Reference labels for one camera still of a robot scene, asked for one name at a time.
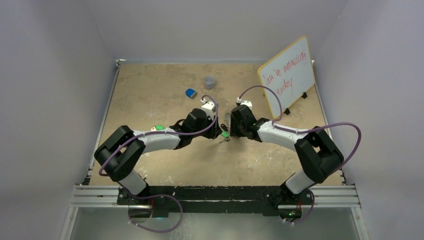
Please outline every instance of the whiteboard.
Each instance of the whiteboard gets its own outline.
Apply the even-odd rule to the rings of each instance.
[[[315,83],[308,38],[301,36],[257,71],[263,86],[272,89],[281,101],[282,110],[290,107]],[[272,116],[280,116],[276,97],[263,89]]]

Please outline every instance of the blue sponge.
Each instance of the blue sponge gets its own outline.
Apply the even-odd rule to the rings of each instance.
[[[197,94],[198,94],[198,92],[195,91],[194,89],[191,89],[191,88],[189,88],[185,91],[185,95],[187,95],[187,97],[189,97],[191,99],[194,99]]]

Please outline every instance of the white wall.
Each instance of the white wall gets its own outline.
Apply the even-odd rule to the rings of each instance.
[[[314,63],[329,122],[362,143],[344,168],[373,240],[423,239],[424,2],[349,0]],[[352,129],[333,135],[347,154]]]
[[[2,0],[0,33],[1,238],[58,239],[114,59],[83,0]]]
[[[347,0],[88,0],[115,58],[267,61],[302,35],[312,57]]]

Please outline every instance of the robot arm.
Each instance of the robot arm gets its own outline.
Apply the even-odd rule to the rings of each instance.
[[[142,154],[158,150],[176,150],[189,145],[193,138],[205,137],[215,139],[222,130],[219,127],[218,116],[215,115],[216,106],[212,101],[202,100],[201,108],[194,108],[185,119],[179,120],[173,126],[157,132],[133,131],[128,126],[120,126],[94,153],[94,158],[104,166],[107,175],[114,182],[126,187],[132,194],[138,195],[147,183],[134,170]],[[120,145],[126,144],[123,152],[112,156]]]
[[[296,172],[280,187],[286,195],[299,194],[315,183],[322,183],[342,164],[344,157],[325,130],[296,134],[275,128],[266,118],[256,120],[252,103],[240,101],[231,111],[230,136],[247,137],[264,143],[273,143],[297,153],[302,170]],[[286,129],[302,132],[306,129]]]

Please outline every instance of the floor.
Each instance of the floor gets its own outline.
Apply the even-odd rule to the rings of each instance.
[[[236,98],[246,88],[260,84],[260,64],[124,64],[122,65],[100,143],[119,126],[149,131],[155,125],[170,126],[184,119],[193,108],[199,108],[203,94],[213,96],[219,104],[219,123],[225,112],[236,106]],[[211,90],[203,87],[203,78],[216,77]],[[195,89],[194,99],[185,96],[187,88]],[[313,128],[325,124],[317,92],[307,91],[284,115],[281,125]],[[254,88],[243,96],[253,103],[256,118],[272,119],[262,89]],[[150,185],[260,186],[280,185],[301,169],[295,152],[271,143],[248,139],[232,139],[221,143],[222,137],[211,140],[195,138],[191,145],[179,150],[161,150],[140,157],[136,171]],[[116,185],[108,177],[98,175],[95,162],[90,185]],[[335,173],[323,185],[341,185]]]

